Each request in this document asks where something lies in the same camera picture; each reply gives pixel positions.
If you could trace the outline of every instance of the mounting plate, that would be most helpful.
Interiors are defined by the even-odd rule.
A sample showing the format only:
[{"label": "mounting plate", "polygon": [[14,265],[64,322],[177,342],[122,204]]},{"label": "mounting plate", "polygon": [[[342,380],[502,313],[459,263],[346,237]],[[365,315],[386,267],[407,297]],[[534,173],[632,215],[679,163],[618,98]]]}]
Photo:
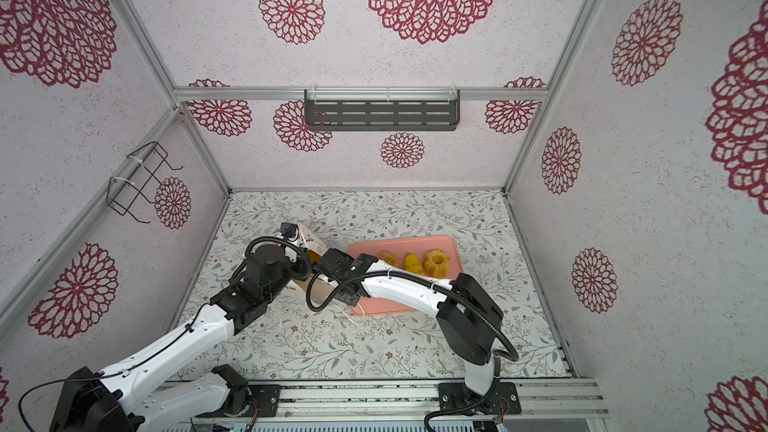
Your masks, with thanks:
[{"label": "mounting plate", "polygon": [[[256,399],[261,406],[257,417],[275,417],[275,414],[277,414],[277,406],[280,404],[280,390],[282,387],[279,385],[249,385],[248,388],[250,389],[252,398]],[[242,413],[241,417],[253,415],[254,409],[252,407],[253,406],[249,405]],[[196,417],[226,418],[221,409],[206,414],[200,414]]]},{"label": "mounting plate", "polygon": [[[437,390],[440,399],[440,410],[464,407],[467,403],[473,401],[473,399],[468,397],[466,386],[461,382],[439,384]],[[509,410],[507,410],[507,405],[501,398],[509,402]],[[493,395],[484,404],[480,404],[475,408],[475,412],[487,415],[501,415],[502,404],[504,404],[505,415],[519,415],[522,412],[518,389],[512,382],[501,382],[496,387]],[[464,414],[474,415],[471,412],[465,412]]]}]

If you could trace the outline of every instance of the metal rail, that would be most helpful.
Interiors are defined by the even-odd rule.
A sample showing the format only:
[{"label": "metal rail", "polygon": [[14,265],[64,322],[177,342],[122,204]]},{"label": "metal rail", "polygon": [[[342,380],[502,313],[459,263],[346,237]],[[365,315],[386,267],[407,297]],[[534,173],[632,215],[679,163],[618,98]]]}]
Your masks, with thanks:
[{"label": "metal rail", "polygon": [[531,280],[533,281],[534,289],[536,290],[536,294],[538,295],[538,301],[542,304],[542,311],[544,312],[544,316],[547,318],[547,323],[549,324],[549,330],[552,331],[552,337],[554,337],[554,341],[562,347],[562,352],[564,354],[564,362],[567,365],[567,369],[571,371],[573,375],[576,377],[579,377],[579,372],[577,365],[573,362],[573,355],[571,353],[571,346],[568,343],[568,340],[563,337],[560,328],[558,327],[558,322],[554,320],[554,313],[552,312],[552,307],[549,305],[549,300],[547,300],[547,295],[544,293],[544,289],[542,287],[542,281],[538,276],[538,273],[536,272],[536,268],[533,264],[533,257],[531,256],[530,251],[528,250],[528,240],[525,238],[525,235],[523,234],[522,229],[520,228],[520,223],[518,222],[517,216],[514,214],[514,210],[512,210],[512,203],[509,200],[509,197],[507,197],[504,194],[504,205],[507,208],[507,214],[509,215],[509,220],[512,222],[512,228],[514,229],[514,236],[516,237],[518,244],[520,245],[520,251],[523,254],[523,259],[525,260],[525,264],[528,266],[528,273],[531,274]]},{"label": "metal rail", "polygon": [[462,100],[533,100],[544,101],[548,89],[507,87],[175,87],[178,100],[304,100],[304,91],[318,101],[354,100],[431,100],[445,102],[456,97]]},{"label": "metal rail", "polygon": [[174,83],[170,72],[160,58],[160,54],[144,28],[144,24],[141,23],[133,3],[130,0],[109,0],[109,2],[115,15],[120,18],[121,25],[125,27],[130,38],[136,44],[139,54],[147,63],[147,67],[149,67],[154,81],[168,102],[168,106],[176,106],[178,101],[174,97]]},{"label": "metal rail", "polygon": [[[325,422],[334,420],[423,420],[438,410],[438,384],[461,379],[430,380],[256,380],[252,385],[280,384],[277,416],[259,422]],[[522,414],[515,419],[607,419],[610,417],[594,379],[513,379]],[[474,420],[490,416],[473,416]],[[456,420],[456,417],[435,418]],[[250,418],[227,419],[250,422]]]},{"label": "metal rail", "polygon": [[518,184],[519,176],[531,158],[536,145],[542,139],[540,135],[546,128],[552,109],[562,96],[565,85],[568,83],[568,78],[576,66],[576,62],[581,55],[584,45],[587,43],[589,33],[594,27],[604,3],[605,0],[584,0],[582,3],[581,9],[578,15],[576,15],[576,21],[571,28],[571,33],[568,35],[568,40],[565,42],[563,52],[560,55],[560,59],[558,59],[558,64],[554,68],[552,78],[548,82],[548,88],[552,93],[544,100],[544,103],[534,114],[531,125],[525,133],[520,152],[514,158],[512,169],[504,183],[504,191],[507,194],[511,194]]}]

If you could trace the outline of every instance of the aluminum frame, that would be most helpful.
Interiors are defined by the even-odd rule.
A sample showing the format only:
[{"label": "aluminum frame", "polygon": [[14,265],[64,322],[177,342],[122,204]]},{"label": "aluminum frame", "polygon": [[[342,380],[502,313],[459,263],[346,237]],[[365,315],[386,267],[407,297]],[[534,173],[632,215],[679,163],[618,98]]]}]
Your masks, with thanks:
[{"label": "aluminum frame", "polygon": [[[120,22],[125,26],[128,31],[129,37],[133,40],[134,44],[138,48],[139,55],[147,64],[150,74],[154,79],[155,84],[163,95],[163,98],[169,106],[173,108],[179,108],[180,102],[176,99],[174,94],[174,81],[170,75],[168,68],[163,62],[158,49],[155,47],[152,38],[150,37],[147,29],[144,28],[144,24],[141,22],[136,8],[131,0],[109,0],[114,10],[115,15],[119,18]],[[229,185],[226,182],[224,173],[221,171],[219,164],[213,158],[213,154],[210,152],[208,145],[203,139],[202,135],[192,134],[194,140],[193,144],[197,149],[200,156],[203,158],[203,162],[208,168],[209,173],[216,180],[218,186],[223,190],[228,190]]]},{"label": "aluminum frame", "polygon": [[176,106],[178,101],[174,96],[174,82],[171,79],[168,68],[163,63],[155,48],[149,33],[141,23],[139,14],[130,0],[109,0],[115,15],[125,26],[128,34],[138,48],[138,52],[147,63],[149,71],[158,88],[163,93],[163,98],[169,106]]},{"label": "aluminum frame", "polygon": [[512,221],[514,234],[517,237],[518,244],[520,245],[520,250],[523,254],[525,264],[528,266],[528,272],[531,274],[531,280],[533,281],[534,289],[536,289],[538,300],[542,303],[542,310],[544,311],[544,316],[547,318],[547,322],[549,323],[549,328],[552,331],[554,341],[562,348],[563,354],[565,355],[564,361],[568,365],[571,373],[575,377],[580,378],[581,374],[579,373],[578,366],[573,361],[571,346],[568,344],[568,340],[560,332],[558,322],[554,320],[552,308],[550,307],[549,300],[547,300],[547,296],[544,294],[544,289],[542,288],[542,281],[536,273],[536,268],[533,264],[533,258],[530,251],[528,250],[528,240],[525,238],[525,235],[520,228],[518,218],[514,215],[514,210],[512,210],[512,203],[510,202],[509,197],[506,195],[504,195],[504,205],[507,207],[507,214],[509,214],[509,219]]},{"label": "aluminum frame", "polygon": [[[163,117],[149,130],[149,133],[141,139],[139,145],[159,140],[163,134],[180,118],[176,110],[168,110]],[[144,160],[150,153],[150,148],[142,149],[138,158]],[[126,158],[109,177],[129,177],[141,167],[141,164]],[[66,267],[72,257],[80,250],[83,241],[98,224],[102,215],[110,211],[107,201],[107,187],[109,177],[101,185],[96,195],[82,208],[72,223],[59,235],[48,250],[42,254],[32,269],[24,276],[22,281],[14,287],[10,295],[0,304],[0,344],[14,331],[15,327],[23,322],[24,317],[34,309],[40,297],[55,282],[58,275]],[[113,186],[117,196],[125,187],[125,182]]]},{"label": "aluminum frame", "polygon": [[[280,402],[274,418],[259,418],[261,423],[423,420],[440,408],[438,384],[461,383],[463,379],[400,380],[252,380],[251,385],[279,384]],[[610,417],[608,407],[595,379],[546,378],[504,379],[518,390],[522,414],[519,419],[583,418],[602,420]],[[179,382],[166,382],[175,386]],[[461,416],[435,418],[439,424]],[[469,420],[491,420],[495,416],[475,415]],[[211,419],[193,420],[210,424]],[[226,422],[249,423],[250,418],[227,418]]]},{"label": "aluminum frame", "polygon": [[462,100],[533,100],[542,102],[550,89],[525,89],[507,87],[174,87],[177,100],[304,100],[304,91],[312,100],[427,100],[447,101],[456,97]]},{"label": "aluminum frame", "polygon": [[228,196],[232,193],[230,183],[226,180],[224,170],[221,168],[219,161],[216,160],[216,156],[214,156],[214,154],[208,148],[205,138],[203,138],[203,134],[200,131],[200,128],[197,127],[197,124],[195,123],[196,121],[192,117],[192,114],[190,113],[189,108],[185,102],[180,104],[180,111],[183,116],[182,120],[186,126],[185,129],[187,131],[187,136],[192,142],[192,146],[195,148],[198,157],[208,168],[208,172],[210,173],[214,182],[216,182],[216,186],[218,186],[219,190],[221,190],[221,193],[225,196]]},{"label": "aluminum frame", "polygon": [[520,146],[520,151],[514,158],[512,168],[509,171],[507,180],[504,182],[504,191],[508,195],[512,194],[512,191],[520,182],[520,175],[525,165],[530,160],[533,150],[542,139],[540,135],[548,123],[550,111],[562,96],[565,84],[568,83],[568,79],[576,67],[576,62],[581,55],[581,51],[584,49],[584,45],[587,43],[587,38],[594,28],[594,24],[605,5],[605,1],[584,0],[581,4],[581,9],[578,15],[576,15],[576,21],[571,28],[571,33],[568,34],[568,39],[558,59],[558,64],[554,68],[552,78],[548,82],[548,89],[552,93],[549,94],[534,114],[531,125],[525,133],[523,144]]}]

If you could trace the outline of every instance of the white robotic arm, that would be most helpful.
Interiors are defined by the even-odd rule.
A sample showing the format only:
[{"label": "white robotic arm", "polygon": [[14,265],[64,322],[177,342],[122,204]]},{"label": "white robotic arm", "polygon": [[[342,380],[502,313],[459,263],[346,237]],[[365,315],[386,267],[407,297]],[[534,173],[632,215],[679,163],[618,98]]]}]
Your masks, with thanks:
[{"label": "white robotic arm", "polygon": [[[245,413],[248,382],[229,365],[183,386],[155,389],[190,360],[258,319],[292,278],[306,280],[313,270],[306,250],[322,256],[306,290],[312,310],[322,310],[333,298],[355,305],[360,297],[371,297],[388,298],[435,317],[448,345],[465,360],[467,388],[477,395],[490,390],[492,347],[501,334],[502,312],[473,278],[465,274],[455,281],[424,278],[372,255],[355,259],[328,249],[301,224],[284,222],[280,235],[252,241],[230,285],[203,305],[195,318],[96,374],[88,368],[72,374],[64,383],[50,431],[155,432],[205,412]],[[259,242],[266,243],[254,248]],[[315,306],[311,287],[321,274],[339,286]],[[508,341],[506,346],[514,353]]]}]

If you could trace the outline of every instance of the zip tie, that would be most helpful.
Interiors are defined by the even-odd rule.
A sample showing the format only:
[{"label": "zip tie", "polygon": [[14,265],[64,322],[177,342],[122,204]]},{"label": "zip tie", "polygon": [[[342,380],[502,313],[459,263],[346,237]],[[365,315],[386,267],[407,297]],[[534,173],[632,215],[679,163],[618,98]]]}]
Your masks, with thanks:
[{"label": "zip tie", "polygon": [[129,183],[129,184],[131,184],[132,186],[136,187],[136,182],[132,182],[132,181],[128,180],[127,178],[122,178],[122,177],[112,177],[112,180],[122,180],[123,182],[128,182],[128,183]]}]

